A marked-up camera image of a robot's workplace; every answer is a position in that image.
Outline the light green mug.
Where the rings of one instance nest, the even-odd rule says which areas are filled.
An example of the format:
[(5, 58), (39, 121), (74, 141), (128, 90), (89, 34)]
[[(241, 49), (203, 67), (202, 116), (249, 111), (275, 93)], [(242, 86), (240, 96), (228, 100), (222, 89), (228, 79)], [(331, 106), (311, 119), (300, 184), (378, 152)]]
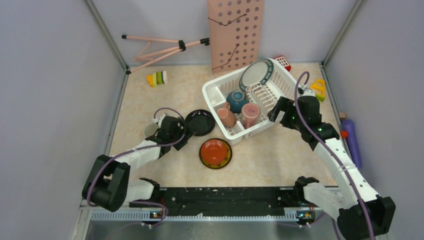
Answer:
[(153, 123), (148, 124), (144, 128), (143, 134), (146, 138), (148, 138), (150, 136), (154, 136), (159, 129), (160, 129), (159, 125), (157, 123), (153, 122)]

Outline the black small plate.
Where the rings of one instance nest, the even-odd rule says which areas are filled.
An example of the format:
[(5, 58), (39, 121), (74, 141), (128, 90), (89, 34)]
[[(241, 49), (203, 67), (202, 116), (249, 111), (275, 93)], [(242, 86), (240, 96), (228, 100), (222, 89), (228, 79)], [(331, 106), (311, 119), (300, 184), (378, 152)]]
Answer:
[(208, 110), (196, 109), (185, 117), (185, 123), (194, 136), (201, 137), (213, 131), (216, 120)]

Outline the pink glass mug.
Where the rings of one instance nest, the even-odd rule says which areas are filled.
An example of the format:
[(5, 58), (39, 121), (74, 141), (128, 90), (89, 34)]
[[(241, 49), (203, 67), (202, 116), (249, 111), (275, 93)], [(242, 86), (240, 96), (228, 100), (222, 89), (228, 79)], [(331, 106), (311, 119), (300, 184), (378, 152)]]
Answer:
[(247, 103), (241, 109), (241, 123), (245, 129), (257, 124), (261, 115), (260, 107), (255, 103)]

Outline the white plate green rim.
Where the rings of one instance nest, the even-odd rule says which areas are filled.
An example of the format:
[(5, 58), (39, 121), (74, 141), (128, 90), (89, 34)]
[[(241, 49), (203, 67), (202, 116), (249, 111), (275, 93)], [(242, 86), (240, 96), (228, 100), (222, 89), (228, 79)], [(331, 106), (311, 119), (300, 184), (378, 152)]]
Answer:
[(244, 92), (249, 92), (250, 88), (256, 84), (264, 85), (274, 72), (274, 63), (268, 59), (259, 59), (250, 64), (241, 74), (239, 88)]

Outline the white plastic dish rack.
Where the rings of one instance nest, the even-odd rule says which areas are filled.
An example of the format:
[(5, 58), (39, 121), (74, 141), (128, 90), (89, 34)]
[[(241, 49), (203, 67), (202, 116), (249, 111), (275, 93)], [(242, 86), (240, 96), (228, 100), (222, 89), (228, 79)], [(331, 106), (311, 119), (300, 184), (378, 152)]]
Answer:
[(249, 89), (250, 91), (244, 91), (248, 100), (260, 107), (260, 117), (257, 123), (248, 129), (245, 129), (242, 125), (242, 116), (239, 113), (235, 115), (237, 122), (234, 127), (224, 127), (217, 115), (217, 110), (222, 108), (224, 103), (227, 102), (227, 96), (230, 92), (241, 91), (239, 80), (243, 71), (249, 65), (210, 80), (202, 87), (202, 94), (209, 111), (223, 133), (223, 138), (230, 145), (236, 145), (243, 139), (252, 137), (272, 127), (273, 122), (269, 121), (267, 113), (274, 108), (280, 97), (294, 98), (296, 79), (276, 60), (269, 59), (274, 63), (274, 71), (270, 79), (264, 85), (258, 83), (252, 86)]

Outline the red bowl yellow rim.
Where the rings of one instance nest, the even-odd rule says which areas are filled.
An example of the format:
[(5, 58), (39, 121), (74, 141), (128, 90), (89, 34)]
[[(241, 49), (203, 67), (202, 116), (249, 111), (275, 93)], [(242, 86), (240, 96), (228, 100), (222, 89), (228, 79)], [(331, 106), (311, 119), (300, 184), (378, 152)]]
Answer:
[(206, 140), (199, 149), (200, 162), (209, 169), (218, 170), (226, 167), (233, 158), (231, 145), (221, 138)]

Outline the orange dotted mug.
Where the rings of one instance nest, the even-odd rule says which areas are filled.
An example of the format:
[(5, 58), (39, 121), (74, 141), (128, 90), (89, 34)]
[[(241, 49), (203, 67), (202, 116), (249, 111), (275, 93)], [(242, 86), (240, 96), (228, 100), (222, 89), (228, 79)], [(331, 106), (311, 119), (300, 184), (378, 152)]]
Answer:
[(225, 102), (223, 106), (217, 110), (217, 116), (227, 129), (233, 128), (237, 123), (235, 114), (230, 110), (229, 102)]

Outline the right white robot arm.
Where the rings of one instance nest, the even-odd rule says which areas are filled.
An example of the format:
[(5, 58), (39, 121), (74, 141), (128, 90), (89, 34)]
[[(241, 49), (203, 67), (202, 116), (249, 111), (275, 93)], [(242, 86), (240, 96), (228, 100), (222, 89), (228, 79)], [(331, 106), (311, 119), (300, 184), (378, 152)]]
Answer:
[(321, 208), (346, 240), (375, 239), (387, 234), (396, 210), (394, 201), (389, 196), (382, 197), (362, 176), (335, 128), (322, 121), (317, 98), (300, 96), (291, 100), (281, 96), (267, 117), (275, 122), (280, 113), (280, 124), (300, 132), (324, 162), (342, 194), (330, 192), (316, 178), (302, 176), (294, 184), (294, 202)]

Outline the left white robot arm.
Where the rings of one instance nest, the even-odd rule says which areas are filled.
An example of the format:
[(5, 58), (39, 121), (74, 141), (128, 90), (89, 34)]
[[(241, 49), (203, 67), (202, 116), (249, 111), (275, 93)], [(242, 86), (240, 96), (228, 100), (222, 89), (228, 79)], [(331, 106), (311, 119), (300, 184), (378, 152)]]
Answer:
[(191, 137), (183, 117), (163, 115), (158, 129), (137, 146), (115, 156), (99, 155), (82, 189), (82, 198), (91, 207), (117, 211), (124, 203), (132, 170), (158, 160), (171, 148), (181, 149)]

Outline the yellow green toy block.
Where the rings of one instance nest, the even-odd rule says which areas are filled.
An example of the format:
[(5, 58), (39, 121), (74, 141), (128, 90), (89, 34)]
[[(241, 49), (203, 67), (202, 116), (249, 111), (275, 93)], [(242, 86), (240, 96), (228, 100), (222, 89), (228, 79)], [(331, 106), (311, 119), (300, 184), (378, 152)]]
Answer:
[(315, 93), (315, 97), (320, 101), (324, 102), (326, 99), (326, 82), (324, 79), (317, 79), (311, 86), (310, 89)]

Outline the red toy basket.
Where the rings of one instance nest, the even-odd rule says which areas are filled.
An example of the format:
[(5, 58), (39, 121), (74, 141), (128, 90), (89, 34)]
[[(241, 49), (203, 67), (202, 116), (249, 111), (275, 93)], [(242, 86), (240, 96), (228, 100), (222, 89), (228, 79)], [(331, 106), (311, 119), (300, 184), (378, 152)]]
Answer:
[(292, 66), (291, 64), (288, 62), (288, 60), (285, 58), (284, 55), (280, 55), (277, 57), (273, 58), (274, 60), (276, 60), (283, 68), (285, 68), (288, 72), (291, 71)]

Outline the stacked coloured toy blocks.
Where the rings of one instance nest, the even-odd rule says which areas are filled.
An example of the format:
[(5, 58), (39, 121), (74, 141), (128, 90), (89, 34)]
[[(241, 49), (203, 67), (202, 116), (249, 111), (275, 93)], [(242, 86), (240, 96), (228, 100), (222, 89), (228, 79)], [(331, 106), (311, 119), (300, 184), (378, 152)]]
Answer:
[(153, 74), (147, 75), (146, 80), (152, 88), (164, 85), (168, 83), (168, 75), (166, 71), (159, 71)]

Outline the pink perforated board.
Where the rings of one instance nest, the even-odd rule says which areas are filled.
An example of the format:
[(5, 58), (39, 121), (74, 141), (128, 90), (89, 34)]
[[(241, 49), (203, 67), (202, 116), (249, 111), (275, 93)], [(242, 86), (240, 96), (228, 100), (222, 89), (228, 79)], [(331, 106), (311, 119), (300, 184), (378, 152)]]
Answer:
[(246, 67), (259, 58), (263, 0), (208, 0), (211, 70)]

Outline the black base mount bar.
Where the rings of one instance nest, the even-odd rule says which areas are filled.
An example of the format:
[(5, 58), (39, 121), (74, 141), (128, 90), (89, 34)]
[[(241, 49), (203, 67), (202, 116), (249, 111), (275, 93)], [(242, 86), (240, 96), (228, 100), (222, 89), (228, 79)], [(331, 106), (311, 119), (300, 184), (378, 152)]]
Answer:
[(279, 217), (307, 206), (292, 187), (168, 187), (154, 190), (150, 201), (167, 207), (171, 217)]

